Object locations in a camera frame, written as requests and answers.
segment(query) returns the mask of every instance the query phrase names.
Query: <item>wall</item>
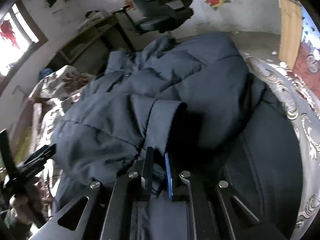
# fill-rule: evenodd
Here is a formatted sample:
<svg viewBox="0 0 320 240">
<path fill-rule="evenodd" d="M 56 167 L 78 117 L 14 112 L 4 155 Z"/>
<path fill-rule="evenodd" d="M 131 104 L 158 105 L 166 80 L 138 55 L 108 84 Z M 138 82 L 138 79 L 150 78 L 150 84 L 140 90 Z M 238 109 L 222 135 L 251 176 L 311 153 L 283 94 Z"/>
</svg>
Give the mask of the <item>wall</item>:
<svg viewBox="0 0 320 240">
<path fill-rule="evenodd" d="M 26 100 L 38 82 L 39 70 L 45 67 L 49 59 L 72 36 L 76 28 L 84 21 L 84 13 L 76 0 L 65 3 L 63 0 L 51 7 L 44 0 L 22 0 L 29 14 L 48 38 L 48 42 L 34 52 L 12 78 L 0 97 L 0 130 L 15 128 Z"/>
<path fill-rule="evenodd" d="M 219 31 L 251 31 L 280 34 L 278 0 L 231 0 L 214 11 L 202 0 L 194 0 L 195 14 L 173 33 L 183 37 Z"/>
<path fill-rule="evenodd" d="M 208 31 L 254 31 L 280 34 L 281 12 L 278 0 L 231 0 L 214 11 L 202 0 L 194 0 L 194 15 L 172 33 L 177 38 L 207 33 Z M 122 7 L 123 0 L 79 0 L 84 10 L 105 9 L 113 11 Z M 142 15 L 130 13 L 135 20 Z"/>
</svg>

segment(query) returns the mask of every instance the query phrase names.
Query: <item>jacket sleeve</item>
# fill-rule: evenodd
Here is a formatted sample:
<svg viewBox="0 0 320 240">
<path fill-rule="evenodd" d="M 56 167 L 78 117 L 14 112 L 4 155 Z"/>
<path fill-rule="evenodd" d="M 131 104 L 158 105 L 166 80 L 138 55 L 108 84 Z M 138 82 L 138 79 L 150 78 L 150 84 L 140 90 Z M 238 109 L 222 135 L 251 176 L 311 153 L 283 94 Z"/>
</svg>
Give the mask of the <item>jacket sleeve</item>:
<svg viewBox="0 0 320 240">
<path fill-rule="evenodd" d="M 16 240 L 25 240 L 30 236 L 31 224 L 26 225 L 18 221 L 15 217 L 14 209 L 0 213 L 0 216 Z"/>
<path fill-rule="evenodd" d="M 77 182 L 115 181 L 148 146 L 164 153 L 179 101 L 96 93 L 78 102 L 51 137 L 57 165 Z"/>
</svg>

